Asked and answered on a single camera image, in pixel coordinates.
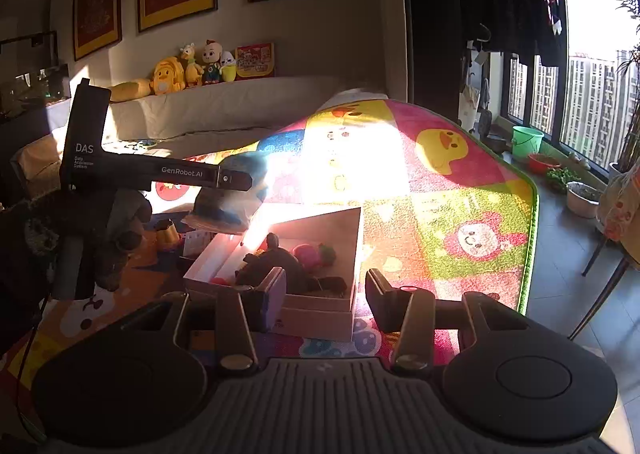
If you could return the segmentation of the dark plush toy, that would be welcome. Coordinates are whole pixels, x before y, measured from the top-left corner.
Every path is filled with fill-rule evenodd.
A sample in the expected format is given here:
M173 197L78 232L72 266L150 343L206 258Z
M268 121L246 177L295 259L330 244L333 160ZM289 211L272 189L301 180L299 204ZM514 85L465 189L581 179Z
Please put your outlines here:
M316 276L314 273L325 267L308 271L294 258L292 250L282 248L277 234L269 233L265 239L265 249L248 253L243 258L244 265L235 272L235 284L257 287L274 267L285 273L286 292L291 295L312 295L314 292L329 292L341 297L347 291L347 284L341 276Z

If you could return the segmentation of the yellow pudding toy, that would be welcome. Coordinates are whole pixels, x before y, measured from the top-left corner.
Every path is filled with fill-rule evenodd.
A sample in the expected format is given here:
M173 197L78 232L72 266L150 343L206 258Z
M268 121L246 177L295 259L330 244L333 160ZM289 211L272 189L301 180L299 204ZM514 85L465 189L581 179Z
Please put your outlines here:
M154 226L154 231L158 251L168 252L175 250L181 244L181 235L171 219L158 221Z

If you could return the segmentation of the blue white bag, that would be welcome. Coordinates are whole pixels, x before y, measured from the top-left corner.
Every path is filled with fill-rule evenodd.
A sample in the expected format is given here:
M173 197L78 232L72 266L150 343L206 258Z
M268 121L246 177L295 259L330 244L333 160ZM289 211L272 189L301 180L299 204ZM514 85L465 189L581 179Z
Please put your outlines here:
M182 219L191 229L240 235L250 227L250 220L267 197L267 156L261 151L227 156L219 163L230 174L244 172L252 180L247 191L221 187L202 187L193 209Z

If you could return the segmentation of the brown cushion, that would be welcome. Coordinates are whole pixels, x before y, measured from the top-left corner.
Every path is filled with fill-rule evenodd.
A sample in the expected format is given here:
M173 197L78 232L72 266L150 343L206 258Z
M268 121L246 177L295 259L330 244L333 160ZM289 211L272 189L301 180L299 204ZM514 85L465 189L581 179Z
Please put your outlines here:
M36 199L60 188L62 147L52 134L25 145L11 165L28 199Z

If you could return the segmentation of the yellow long pillow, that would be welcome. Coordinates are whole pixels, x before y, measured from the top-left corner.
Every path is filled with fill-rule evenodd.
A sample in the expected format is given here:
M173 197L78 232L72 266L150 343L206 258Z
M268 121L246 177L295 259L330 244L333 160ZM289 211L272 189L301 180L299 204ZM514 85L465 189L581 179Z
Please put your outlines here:
M152 94L151 81L149 79L136 79L122 82L108 88L111 91L110 102L130 102Z

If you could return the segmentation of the colourful cartoon play mat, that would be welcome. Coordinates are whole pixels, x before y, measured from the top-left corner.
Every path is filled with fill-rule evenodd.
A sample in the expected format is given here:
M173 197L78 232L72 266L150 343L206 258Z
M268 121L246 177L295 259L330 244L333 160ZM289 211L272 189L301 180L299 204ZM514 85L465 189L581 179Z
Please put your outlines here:
M356 100L323 108L244 147L195 154L197 147L190 146L187 159L211 164L243 151L267 154L262 208L277 207L279 221L298 219L302 207L311 205L360 207L360 277L378 269L396 286L428 289L439 298L480 291L512 309L526 309L536 187L427 109L390 99ZM155 237L147 234L117 291L96 287L88 300L48 304L21 377L23 392L53 354L160 294L172 261L160 265L162 256L152 251ZM258 344L274 356L381 356L386 361L395 337L373 324L359 283L352 341L302 338L300 332L267 335Z

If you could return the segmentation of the white cardboard box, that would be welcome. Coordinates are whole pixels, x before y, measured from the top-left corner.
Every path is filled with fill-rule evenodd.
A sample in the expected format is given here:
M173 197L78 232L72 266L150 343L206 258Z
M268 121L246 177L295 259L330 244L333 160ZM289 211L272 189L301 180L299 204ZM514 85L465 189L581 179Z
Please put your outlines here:
M302 244L327 245L336 252L336 260L319 274L343 278L345 295L285 295L271 330L280 335L346 342L352 339L354 325L362 225L358 207L265 203L244 234L217 234L183 278L186 287L201 293L233 285L244 257L257 251L270 232L278 235L286 250Z

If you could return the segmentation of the pink round toy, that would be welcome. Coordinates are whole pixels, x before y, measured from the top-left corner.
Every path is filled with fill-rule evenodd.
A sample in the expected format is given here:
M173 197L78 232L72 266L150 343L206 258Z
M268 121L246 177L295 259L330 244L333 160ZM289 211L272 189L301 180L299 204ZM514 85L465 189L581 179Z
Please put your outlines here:
M292 255L308 271L331 266L336 260L335 250L325 244L299 244L293 248Z

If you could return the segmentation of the baby doll plush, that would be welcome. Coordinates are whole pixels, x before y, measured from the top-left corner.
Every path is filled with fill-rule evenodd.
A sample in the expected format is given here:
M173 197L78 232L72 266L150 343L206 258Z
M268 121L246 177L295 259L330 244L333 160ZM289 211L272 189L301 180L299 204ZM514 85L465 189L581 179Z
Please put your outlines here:
M221 80L220 58L224 49L215 40L207 40L202 52L203 74L202 84L216 84Z

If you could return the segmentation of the banana plush toy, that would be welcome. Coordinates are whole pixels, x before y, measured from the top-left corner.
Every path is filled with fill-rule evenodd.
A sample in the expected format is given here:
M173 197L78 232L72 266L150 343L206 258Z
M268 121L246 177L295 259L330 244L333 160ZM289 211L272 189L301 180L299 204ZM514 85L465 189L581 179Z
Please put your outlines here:
M236 60L231 52L224 50L219 61L221 80L224 82L233 82L238 72Z

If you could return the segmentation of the red basin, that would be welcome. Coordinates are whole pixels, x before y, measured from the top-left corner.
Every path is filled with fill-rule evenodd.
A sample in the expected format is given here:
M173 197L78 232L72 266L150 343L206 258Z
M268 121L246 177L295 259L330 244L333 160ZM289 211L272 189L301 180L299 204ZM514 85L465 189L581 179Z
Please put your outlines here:
M527 164L529 171L538 175L546 175L549 171L562 167L561 162L544 154L529 154Z

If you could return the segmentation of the white pot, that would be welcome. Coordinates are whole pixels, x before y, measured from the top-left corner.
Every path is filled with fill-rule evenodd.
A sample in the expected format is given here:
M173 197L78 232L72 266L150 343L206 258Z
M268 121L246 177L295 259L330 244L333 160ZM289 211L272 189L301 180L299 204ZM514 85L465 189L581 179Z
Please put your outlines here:
M578 217L594 219L602 192L588 184L571 181L566 184L566 205Z

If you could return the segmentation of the green plastic bucket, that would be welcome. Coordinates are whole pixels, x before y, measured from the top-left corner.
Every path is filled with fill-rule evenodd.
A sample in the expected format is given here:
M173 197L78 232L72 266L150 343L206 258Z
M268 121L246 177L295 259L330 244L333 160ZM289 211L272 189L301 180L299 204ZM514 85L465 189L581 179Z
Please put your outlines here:
M526 161L529 155L538 154L544 133L537 129L514 125L512 130L512 158L516 161Z

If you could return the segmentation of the chair with orange clothes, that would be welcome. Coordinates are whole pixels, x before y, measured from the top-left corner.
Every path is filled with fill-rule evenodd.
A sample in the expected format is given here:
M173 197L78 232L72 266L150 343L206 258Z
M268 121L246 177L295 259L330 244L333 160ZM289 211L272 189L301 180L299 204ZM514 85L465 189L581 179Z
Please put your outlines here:
M618 244L623 250L623 257L596 301L568 336L570 340L574 340L589 324L626 272L632 267L639 270L639 162L629 171L615 177L605 189L597 211L597 220L603 239L593 252L582 275L587 275L607 243Z

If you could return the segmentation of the hanging dark clothes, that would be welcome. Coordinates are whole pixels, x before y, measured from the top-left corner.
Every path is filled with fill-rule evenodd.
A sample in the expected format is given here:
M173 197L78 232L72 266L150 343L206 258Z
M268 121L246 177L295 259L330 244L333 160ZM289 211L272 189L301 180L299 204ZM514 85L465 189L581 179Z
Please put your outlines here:
M477 50L511 53L521 62L538 56L542 65L561 65L561 35L553 0L461 0L462 36Z

